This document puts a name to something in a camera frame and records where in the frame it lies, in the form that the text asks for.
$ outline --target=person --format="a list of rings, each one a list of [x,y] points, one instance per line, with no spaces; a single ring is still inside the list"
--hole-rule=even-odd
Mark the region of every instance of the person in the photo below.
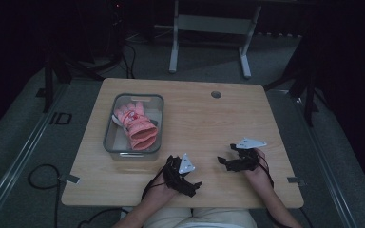
[[[259,164],[266,166],[265,154],[256,148],[261,156]],[[257,167],[254,171],[241,171],[251,186],[263,200],[270,215],[285,227],[298,228],[301,225],[286,209],[270,182],[268,174]],[[177,194],[168,188],[163,175],[154,180],[142,201],[119,220],[112,228],[188,228],[188,227],[223,227],[253,228],[257,227],[248,209],[240,208],[164,208]]]

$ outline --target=person's left hand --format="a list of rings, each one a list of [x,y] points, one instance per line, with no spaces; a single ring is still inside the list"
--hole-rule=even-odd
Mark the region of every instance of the person's left hand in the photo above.
[[[153,187],[150,187],[146,195],[142,199],[142,203],[150,204],[150,206],[161,209],[164,207],[171,199],[174,198],[179,192],[167,187],[164,183],[163,171],[157,179],[152,183]]]

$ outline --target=storage box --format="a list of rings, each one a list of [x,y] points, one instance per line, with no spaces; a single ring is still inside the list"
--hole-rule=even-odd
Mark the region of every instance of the storage box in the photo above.
[[[156,141],[145,150],[132,150],[129,139],[124,129],[112,121],[111,116],[114,110],[122,105],[137,102],[144,104],[144,114],[158,128]],[[111,154],[113,160],[120,161],[154,161],[159,156],[159,149],[162,144],[162,123],[163,123],[163,97],[157,94],[128,94],[123,93],[115,98],[114,105],[109,114],[108,127],[103,145],[106,151]]]

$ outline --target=desk leg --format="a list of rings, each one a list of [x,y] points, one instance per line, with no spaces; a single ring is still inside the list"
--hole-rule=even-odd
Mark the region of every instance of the desk leg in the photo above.
[[[173,48],[171,49],[170,73],[177,72],[177,60],[179,57],[179,1],[174,1],[174,27],[173,27]]]
[[[253,35],[254,35],[254,30],[256,28],[257,20],[259,18],[260,9],[261,9],[261,6],[256,8],[256,11],[253,15],[253,19],[251,20],[251,24],[250,24],[250,26],[248,28],[248,32],[246,34],[247,37],[245,39],[244,46],[239,48],[242,73],[244,74],[245,78],[251,77],[250,65],[248,64],[248,59],[247,59],[247,51],[248,51],[248,47],[250,46],[251,39],[253,38]]]

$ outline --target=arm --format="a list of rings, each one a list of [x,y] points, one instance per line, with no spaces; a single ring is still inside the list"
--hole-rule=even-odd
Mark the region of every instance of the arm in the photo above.
[[[164,183],[163,174],[154,180],[152,186]],[[163,208],[178,192],[162,184],[149,189],[144,199],[112,228],[141,228],[157,211]]]
[[[265,159],[265,154],[259,149],[256,150],[259,155]],[[265,160],[260,159],[259,163],[266,167]],[[277,222],[293,228],[301,227],[301,225],[290,214],[290,212],[284,206],[283,202],[275,193],[274,188],[269,181],[268,175],[265,173],[264,170],[262,170],[262,168],[257,167],[254,171],[245,170],[243,171],[243,173],[253,186],[254,190],[263,200],[271,216]]]

